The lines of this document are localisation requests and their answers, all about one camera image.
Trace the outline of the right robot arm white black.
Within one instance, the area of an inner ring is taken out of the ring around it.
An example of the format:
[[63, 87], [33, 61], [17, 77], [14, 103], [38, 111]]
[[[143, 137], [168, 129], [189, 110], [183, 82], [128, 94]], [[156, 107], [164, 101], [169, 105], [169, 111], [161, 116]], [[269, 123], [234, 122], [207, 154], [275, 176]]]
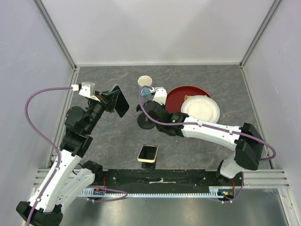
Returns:
[[156, 101], [146, 102], [141, 110], [158, 131], [169, 136], [199, 138], [234, 151], [217, 169], [215, 179], [220, 185], [227, 185], [243, 170], [256, 171], [259, 167], [263, 144], [252, 124], [244, 123], [239, 127], [204, 122], [186, 113], [169, 113]]

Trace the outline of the dark phone with grey case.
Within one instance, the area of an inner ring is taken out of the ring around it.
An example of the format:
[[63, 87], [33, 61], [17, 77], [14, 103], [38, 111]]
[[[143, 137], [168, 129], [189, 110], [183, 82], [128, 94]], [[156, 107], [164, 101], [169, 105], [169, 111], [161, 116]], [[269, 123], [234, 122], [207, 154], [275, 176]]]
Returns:
[[130, 106], [129, 106], [129, 103], [127, 102], [123, 92], [121, 91], [119, 85], [117, 85], [117, 84], [115, 84], [113, 86], [112, 91], [116, 91], [116, 90], [119, 91], [119, 94], [118, 94], [118, 97], [117, 97], [115, 110], [116, 110], [117, 114], [119, 115], [119, 117], [123, 118], [124, 115], [129, 110]]

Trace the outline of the black round-base phone holder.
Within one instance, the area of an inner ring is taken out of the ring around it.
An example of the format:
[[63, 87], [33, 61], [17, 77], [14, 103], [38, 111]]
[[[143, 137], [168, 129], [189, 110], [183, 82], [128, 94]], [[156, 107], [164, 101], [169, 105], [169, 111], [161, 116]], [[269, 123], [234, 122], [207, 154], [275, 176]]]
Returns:
[[155, 123], [153, 121], [151, 121], [142, 111], [141, 106], [138, 104], [136, 107], [136, 111], [141, 111], [141, 113], [139, 114], [138, 118], [137, 118], [137, 123], [139, 125], [140, 128], [142, 129], [152, 129], [155, 127]]

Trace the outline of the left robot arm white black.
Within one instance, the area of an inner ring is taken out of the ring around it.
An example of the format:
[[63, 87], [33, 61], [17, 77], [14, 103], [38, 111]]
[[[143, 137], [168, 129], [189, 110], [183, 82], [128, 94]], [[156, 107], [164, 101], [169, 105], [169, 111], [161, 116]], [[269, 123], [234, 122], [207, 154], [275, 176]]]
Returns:
[[99, 92], [92, 82], [72, 84], [69, 87], [58, 87], [57, 90], [71, 90], [88, 100], [86, 110], [79, 106], [70, 108], [66, 113], [66, 132], [60, 146], [56, 146], [42, 134], [32, 123], [28, 107], [30, 101], [50, 88], [32, 94], [25, 104], [25, 117], [29, 125], [54, 148], [57, 157], [47, 176], [38, 190], [28, 200], [19, 202], [17, 213], [28, 226], [57, 226], [63, 219], [63, 214], [78, 195], [89, 185], [99, 185], [103, 181], [101, 165], [88, 161], [83, 168], [67, 183], [71, 172], [84, 157], [92, 137], [90, 136], [104, 112], [117, 112], [120, 117], [129, 109], [128, 105], [118, 109], [118, 104], [126, 104], [123, 93], [118, 85], [111, 90]]

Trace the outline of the black folding phone stand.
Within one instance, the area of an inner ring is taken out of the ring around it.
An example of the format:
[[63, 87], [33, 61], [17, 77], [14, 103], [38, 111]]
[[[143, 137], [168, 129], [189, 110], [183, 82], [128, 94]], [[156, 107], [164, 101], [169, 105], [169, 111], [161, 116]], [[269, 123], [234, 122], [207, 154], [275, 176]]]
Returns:
[[142, 162], [142, 168], [143, 169], [154, 170], [155, 167], [156, 167], [156, 161], [154, 163]]

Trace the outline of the phone with beige case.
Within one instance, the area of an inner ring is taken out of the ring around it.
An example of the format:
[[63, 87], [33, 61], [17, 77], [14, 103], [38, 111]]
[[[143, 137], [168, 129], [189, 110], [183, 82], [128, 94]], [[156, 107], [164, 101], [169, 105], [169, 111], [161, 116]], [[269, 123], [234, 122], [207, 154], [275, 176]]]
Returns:
[[137, 160], [139, 162], [154, 163], [157, 158], [158, 147], [154, 145], [143, 145]]

